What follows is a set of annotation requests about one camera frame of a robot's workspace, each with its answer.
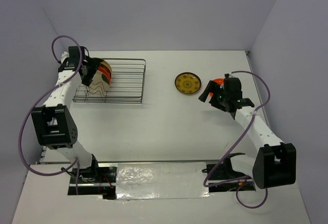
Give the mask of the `orange plate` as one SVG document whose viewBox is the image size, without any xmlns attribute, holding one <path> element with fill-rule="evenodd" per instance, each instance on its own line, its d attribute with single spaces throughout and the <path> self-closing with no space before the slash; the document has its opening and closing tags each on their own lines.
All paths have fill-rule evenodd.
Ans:
<svg viewBox="0 0 328 224">
<path fill-rule="evenodd" d="M 222 96 L 222 94 L 223 94 L 223 83 L 224 83 L 223 78 L 217 78 L 217 79 L 209 81 L 209 83 L 208 83 L 209 96 L 210 97 Z"/>
<path fill-rule="evenodd" d="M 98 68 L 98 71 L 104 74 L 109 82 L 111 81 L 111 70 L 109 68 L 107 68 L 106 66 L 100 66 Z"/>
</svg>

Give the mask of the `orange plate front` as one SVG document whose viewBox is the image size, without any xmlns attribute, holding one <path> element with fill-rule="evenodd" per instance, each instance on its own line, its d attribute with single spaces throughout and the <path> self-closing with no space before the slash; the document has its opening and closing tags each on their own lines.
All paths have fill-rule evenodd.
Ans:
<svg viewBox="0 0 328 224">
<path fill-rule="evenodd" d="M 209 83 L 208 83 L 209 96 L 210 97 L 222 96 L 222 94 L 223 94 L 223 83 L 224 83 L 223 78 L 217 78 L 217 79 L 209 81 Z"/>
</svg>

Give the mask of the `pink floral plate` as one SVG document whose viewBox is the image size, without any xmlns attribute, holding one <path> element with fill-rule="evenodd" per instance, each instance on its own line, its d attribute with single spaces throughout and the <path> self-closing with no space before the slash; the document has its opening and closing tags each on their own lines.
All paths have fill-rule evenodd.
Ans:
<svg viewBox="0 0 328 224">
<path fill-rule="evenodd" d="M 110 88 L 110 81 L 105 74 L 97 71 L 92 78 L 92 82 L 86 89 L 91 94 L 99 94 L 101 96 L 106 96 Z"/>
</svg>

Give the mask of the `yellow patterned plate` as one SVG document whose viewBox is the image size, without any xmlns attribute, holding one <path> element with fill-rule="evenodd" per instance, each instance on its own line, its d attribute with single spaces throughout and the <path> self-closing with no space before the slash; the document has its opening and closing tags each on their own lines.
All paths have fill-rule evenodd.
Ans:
<svg viewBox="0 0 328 224">
<path fill-rule="evenodd" d="M 174 80 L 175 88 L 184 95 L 196 94 L 202 86 L 201 79 L 192 72 L 183 72 Z"/>
</svg>

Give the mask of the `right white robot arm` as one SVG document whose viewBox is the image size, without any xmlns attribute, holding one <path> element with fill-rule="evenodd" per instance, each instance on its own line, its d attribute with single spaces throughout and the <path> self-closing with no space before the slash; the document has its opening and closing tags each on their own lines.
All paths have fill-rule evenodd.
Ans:
<svg viewBox="0 0 328 224">
<path fill-rule="evenodd" d="M 209 81 L 199 97 L 201 102 L 208 101 L 212 107 L 230 113 L 233 120 L 244 129 L 241 136 L 207 174 L 203 185 L 208 188 L 215 186 L 208 181 L 226 159 L 229 159 L 229 162 L 222 168 L 227 178 L 235 178 L 239 173 L 243 173 L 243 178 L 251 178 L 259 189 L 294 184 L 297 154 L 295 146 L 292 143 L 284 143 L 272 132 L 258 115 L 263 106 L 257 107 L 249 98 L 243 96 L 241 81 L 233 74 L 225 74 L 222 83 Z M 232 154 L 245 136 L 248 136 L 255 146 L 255 158 L 245 154 Z"/>
</svg>

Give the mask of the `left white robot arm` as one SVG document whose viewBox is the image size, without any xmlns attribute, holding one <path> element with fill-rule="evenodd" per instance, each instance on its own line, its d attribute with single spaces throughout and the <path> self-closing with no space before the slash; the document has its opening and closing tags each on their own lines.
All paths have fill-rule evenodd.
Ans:
<svg viewBox="0 0 328 224">
<path fill-rule="evenodd" d="M 99 62 L 89 56 L 85 47 L 71 46 L 61 56 L 57 89 L 51 92 L 41 107 L 33 108 L 31 117 L 40 145 L 54 150 L 70 163 L 76 159 L 72 175 L 84 182 L 100 178 L 100 168 L 95 156 L 85 150 L 78 141 L 78 129 L 70 113 L 77 88 L 89 85 L 99 67 Z"/>
</svg>

